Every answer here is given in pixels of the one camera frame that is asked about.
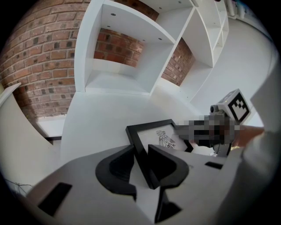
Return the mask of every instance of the shelf board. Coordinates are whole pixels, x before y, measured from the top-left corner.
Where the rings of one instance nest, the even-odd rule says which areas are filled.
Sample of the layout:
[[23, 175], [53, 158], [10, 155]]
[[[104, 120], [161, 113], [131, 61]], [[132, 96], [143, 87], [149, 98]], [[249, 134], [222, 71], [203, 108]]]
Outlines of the shelf board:
[[227, 36], [228, 36], [228, 31], [223, 30], [223, 45], [225, 44], [225, 41], [226, 41], [226, 39], [227, 39]]
[[149, 95], [133, 76], [93, 70], [86, 84], [86, 92]]
[[214, 60], [214, 64], [216, 64], [216, 62], [217, 62], [217, 60], [218, 60], [218, 58], [219, 58], [219, 56], [220, 56], [220, 53], [221, 53], [222, 49], [223, 49], [222, 46], [216, 45], [216, 47], [215, 47], [215, 49], [214, 49], [214, 51], [213, 51], [213, 56], [214, 56], [213, 60]]
[[101, 27], [126, 34], [144, 43], [176, 42], [168, 32], [146, 15], [109, 0], [105, 0], [102, 6]]
[[214, 49], [220, 35], [220, 27], [206, 25], [211, 49]]
[[153, 8], [158, 13], [168, 12], [179, 8], [193, 7], [190, 0], [181, 0], [180, 3], [179, 1], [175, 1], [175, 0], [140, 0], [140, 1], [148, 5], [150, 8]]
[[227, 17], [227, 12], [225, 10], [220, 10], [219, 16], [220, 16], [221, 25], [223, 26], [225, 22], [225, 18]]

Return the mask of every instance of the black picture frame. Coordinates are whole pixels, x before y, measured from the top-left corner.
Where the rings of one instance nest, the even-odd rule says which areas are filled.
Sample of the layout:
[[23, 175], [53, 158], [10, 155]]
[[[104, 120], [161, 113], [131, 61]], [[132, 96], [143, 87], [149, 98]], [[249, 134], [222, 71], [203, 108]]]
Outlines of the black picture frame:
[[[137, 134], [139, 131], [145, 131], [145, 130], [150, 130], [153, 128], [157, 127], [162, 127], [166, 125], [172, 125], [174, 129], [176, 129], [177, 125], [174, 123], [172, 119], [169, 120], [161, 120], [157, 122], [152, 122], [152, 123], [143, 123], [143, 124], [138, 124], [138, 125], [132, 125], [132, 126], [127, 126], [126, 128], [126, 133], [128, 135], [129, 141], [131, 145], [135, 146], [135, 157], [137, 159], [137, 162], [140, 166], [140, 169], [142, 171], [142, 174], [144, 175], [144, 178], [151, 189], [156, 189], [157, 187], [160, 186], [160, 183], [155, 176], [153, 170], [150, 167], [149, 163], [149, 157], [148, 154], [146, 153], [143, 144], [141, 143], [141, 139], [139, 138], [139, 135]], [[188, 140], [183, 140], [184, 143], [187, 146], [187, 149], [185, 152], [192, 152], [193, 147], [189, 143]]]

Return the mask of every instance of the brick wall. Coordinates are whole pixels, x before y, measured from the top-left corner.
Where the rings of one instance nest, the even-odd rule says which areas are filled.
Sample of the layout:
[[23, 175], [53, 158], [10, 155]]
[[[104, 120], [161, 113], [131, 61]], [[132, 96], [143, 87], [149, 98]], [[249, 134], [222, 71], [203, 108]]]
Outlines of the brick wall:
[[[138, 0], [116, 0], [156, 20], [158, 13]], [[27, 118], [65, 114], [75, 92], [74, 54], [78, 30], [90, 0], [39, 0], [19, 21], [0, 54], [0, 82], [21, 82], [14, 96]], [[94, 58], [131, 66], [143, 44], [102, 29]], [[194, 58], [180, 41], [163, 78], [180, 85]]]
[[4, 87], [27, 118], [65, 114], [75, 92], [74, 50], [90, 0], [39, 0], [19, 21], [0, 55]]

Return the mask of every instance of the black rectangle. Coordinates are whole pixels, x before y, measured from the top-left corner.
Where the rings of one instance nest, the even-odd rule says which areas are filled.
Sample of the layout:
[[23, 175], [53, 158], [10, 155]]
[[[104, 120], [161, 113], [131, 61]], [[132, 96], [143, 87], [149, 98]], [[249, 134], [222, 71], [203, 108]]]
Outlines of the black rectangle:
[[219, 163], [207, 162], [207, 163], [205, 163], [205, 165], [208, 167], [213, 167], [213, 168], [219, 169], [219, 170], [221, 168], [223, 168], [223, 165], [219, 164]]
[[53, 216], [71, 188], [70, 184], [59, 183], [38, 205], [39, 209]]

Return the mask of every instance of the wire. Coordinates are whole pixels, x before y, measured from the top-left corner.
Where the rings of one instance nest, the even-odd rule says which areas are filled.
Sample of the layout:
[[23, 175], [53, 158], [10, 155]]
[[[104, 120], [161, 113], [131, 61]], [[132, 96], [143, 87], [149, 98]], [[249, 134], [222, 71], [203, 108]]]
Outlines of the wire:
[[32, 185], [24, 185], [24, 184], [19, 184], [19, 183], [15, 183], [15, 182], [12, 182], [12, 181], [9, 181], [7, 179], [5, 179], [6, 181], [14, 184], [14, 185], [17, 185], [18, 186], [18, 193], [21, 194], [21, 190], [26, 194], [25, 190], [22, 188], [22, 186], [30, 186], [30, 187], [33, 187]]

